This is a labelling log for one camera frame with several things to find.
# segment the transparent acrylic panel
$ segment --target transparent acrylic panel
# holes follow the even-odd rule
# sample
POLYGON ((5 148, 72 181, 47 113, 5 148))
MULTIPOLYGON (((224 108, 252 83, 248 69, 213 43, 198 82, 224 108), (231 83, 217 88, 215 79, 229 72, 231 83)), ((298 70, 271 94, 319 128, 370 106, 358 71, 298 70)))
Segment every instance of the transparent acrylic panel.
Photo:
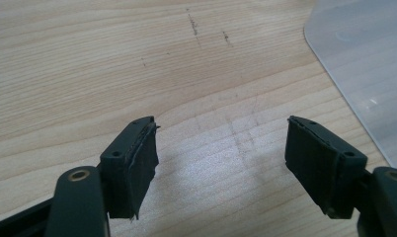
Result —
POLYGON ((397 0, 318 0, 309 45, 397 168, 397 0))

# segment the black plastic part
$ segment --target black plastic part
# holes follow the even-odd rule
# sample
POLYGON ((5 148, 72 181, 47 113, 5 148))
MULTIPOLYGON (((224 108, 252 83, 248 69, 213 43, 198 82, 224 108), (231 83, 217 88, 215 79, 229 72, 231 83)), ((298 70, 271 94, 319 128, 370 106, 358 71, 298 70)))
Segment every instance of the black plastic part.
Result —
POLYGON ((101 155, 99 169, 110 218, 138 218, 159 164, 153 117, 131 122, 101 155))
POLYGON ((0 237, 43 236, 52 199, 45 200, 18 214, 0 221, 0 237))
POLYGON ((317 122, 288 121, 287 168, 330 218, 351 218, 355 180, 364 175, 367 157, 317 122))
POLYGON ((60 176, 44 236, 110 236, 97 168, 77 167, 60 176))
POLYGON ((370 195, 386 236, 397 237, 397 169, 379 167, 373 171, 370 195))

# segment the wooden table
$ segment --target wooden table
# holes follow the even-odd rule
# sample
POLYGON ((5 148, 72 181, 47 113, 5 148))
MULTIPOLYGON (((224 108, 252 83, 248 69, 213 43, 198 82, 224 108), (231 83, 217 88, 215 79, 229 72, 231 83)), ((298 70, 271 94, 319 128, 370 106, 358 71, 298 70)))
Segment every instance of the wooden table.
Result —
POLYGON ((284 165, 291 115, 386 165, 305 41, 314 4, 0 1, 0 220, 152 115, 157 175, 113 236, 356 236, 284 165))

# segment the wooden tabletop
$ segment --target wooden tabletop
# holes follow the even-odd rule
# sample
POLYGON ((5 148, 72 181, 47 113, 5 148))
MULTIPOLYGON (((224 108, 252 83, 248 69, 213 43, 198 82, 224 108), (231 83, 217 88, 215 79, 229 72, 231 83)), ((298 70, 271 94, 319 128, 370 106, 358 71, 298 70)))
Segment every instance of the wooden tabletop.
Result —
POLYGON ((314 4, 0 1, 0 220, 155 116, 156 177, 113 236, 357 236, 284 165, 291 115, 386 165, 305 41, 314 4))

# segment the light wood surface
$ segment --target light wood surface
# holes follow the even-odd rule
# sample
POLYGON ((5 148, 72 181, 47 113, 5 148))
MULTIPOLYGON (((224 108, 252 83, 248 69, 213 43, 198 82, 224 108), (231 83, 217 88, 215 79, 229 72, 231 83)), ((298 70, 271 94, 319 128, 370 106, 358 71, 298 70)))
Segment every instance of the light wood surface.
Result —
POLYGON ((155 116, 156 177, 113 236, 357 236, 284 165, 291 115, 386 165, 304 39, 314 4, 0 1, 0 220, 155 116))

